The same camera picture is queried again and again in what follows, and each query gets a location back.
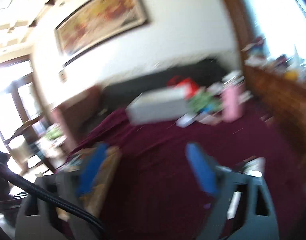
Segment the dark red carpet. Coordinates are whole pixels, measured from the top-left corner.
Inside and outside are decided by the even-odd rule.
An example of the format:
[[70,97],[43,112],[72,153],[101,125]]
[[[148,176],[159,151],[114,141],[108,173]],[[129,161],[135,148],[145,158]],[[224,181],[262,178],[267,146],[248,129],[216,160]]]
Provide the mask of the dark red carpet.
[[211,197],[199,190],[185,157],[185,145],[198,142],[218,163],[233,167],[252,155],[266,158],[264,178],[275,205],[281,237],[306,205],[294,153],[275,128],[260,120],[248,103],[234,123],[209,126],[172,122],[131,126],[124,109],[107,117],[75,150],[105,141],[123,157],[107,195],[101,219],[114,239],[170,240],[197,236]]

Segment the black cable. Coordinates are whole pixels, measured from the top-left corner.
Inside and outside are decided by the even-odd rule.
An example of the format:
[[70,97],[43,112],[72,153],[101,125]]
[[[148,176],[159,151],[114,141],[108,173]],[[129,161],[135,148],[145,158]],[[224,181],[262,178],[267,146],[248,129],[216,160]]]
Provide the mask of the black cable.
[[36,196],[37,198],[47,203],[51,203],[54,206],[61,208],[68,213],[71,213],[79,218],[84,219],[85,221],[89,222],[98,229],[103,239],[107,239],[101,221],[90,213],[88,213],[87,211],[83,210],[82,208],[52,194],[51,192],[39,187],[38,185],[29,182],[28,180],[7,169],[2,163],[0,163],[0,176],[3,179],[6,179],[7,181],[11,182],[13,185],[23,189],[30,195]]

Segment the red bag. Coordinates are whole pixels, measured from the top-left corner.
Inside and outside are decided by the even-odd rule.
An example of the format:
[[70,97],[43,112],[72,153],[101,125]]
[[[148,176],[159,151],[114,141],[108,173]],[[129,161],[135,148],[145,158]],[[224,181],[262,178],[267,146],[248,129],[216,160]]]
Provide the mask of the red bag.
[[181,76],[174,76],[171,78],[168,83],[168,86],[183,86],[187,85],[189,90],[187,94],[187,98],[191,98],[192,96],[195,95],[195,93],[198,91],[199,86],[192,80],[191,78],[182,78]]

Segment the yellow object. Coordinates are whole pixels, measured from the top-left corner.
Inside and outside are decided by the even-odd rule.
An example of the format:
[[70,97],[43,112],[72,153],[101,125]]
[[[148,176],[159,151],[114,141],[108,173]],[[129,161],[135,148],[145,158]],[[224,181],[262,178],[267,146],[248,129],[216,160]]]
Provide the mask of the yellow object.
[[299,73],[296,70],[288,70],[284,73],[284,78],[288,80],[297,81]]
[[63,209],[60,209],[60,208],[57,207],[55,210],[57,212],[57,216],[58,216],[59,219],[62,219],[65,222],[67,222],[70,219],[69,213],[67,213]]

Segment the wooden furniture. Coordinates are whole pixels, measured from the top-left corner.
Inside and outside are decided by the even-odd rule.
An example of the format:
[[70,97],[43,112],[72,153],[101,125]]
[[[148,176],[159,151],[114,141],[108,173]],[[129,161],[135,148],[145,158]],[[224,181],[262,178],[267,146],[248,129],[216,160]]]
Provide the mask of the wooden furniture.
[[243,71],[248,89],[272,112],[306,173],[306,83],[257,67],[244,66]]
[[96,217],[100,217],[107,192],[112,184],[120,159],[121,152],[119,147],[111,146],[106,150],[106,159],[101,164],[96,175],[93,191],[83,197],[85,210]]
[[8,147],[11,156],[13,157],[13,159],[18,163],[18,165],[21,167],[22,172],[20,173],[20,175],[24,175],[25,173],[27,173],[30,169],[34,169],[38,166],[40,166],[41,164],[45,164],[49,170],[51,170],[53,173],[55,173],[55,168],[53,167],[53,165],[51,164],[50,160],[48,158],[46,158],[45,156],[42,156],[41,161],[38,162],[36,165],[34,165],[33,167],[28,166],[28,162],[27,162],[27,157],[32,157],[34,155],[36,155],[35,153],[32,152],[32,150],[30,149],[30,147],[28,146],[28,144],[26,143],[26,140],[23,137],[23,141],[21,142],[21,145],[19,145],[19,147],[17,149],[12,149],[9,144],[11,143],[12,140],[18,138],[19,136],[23,136],[23,133],[31,128],[32,129],[32,125],[39,122],[41,119],[43,118],[43,115],[39,115],[38,117],[34,118],[33,120],[29,120],[27,122],[25,122],[20,128],[18,128],[15,133],[12,135],[11,138],[4,140],[3,143],[5,146]]
[[101,88],[94,85],[52,110],[53,123],[58,123],[67,137],[65,144],[68,151],[74,150],[106,117],[98,114],[101,110],[100,98]]

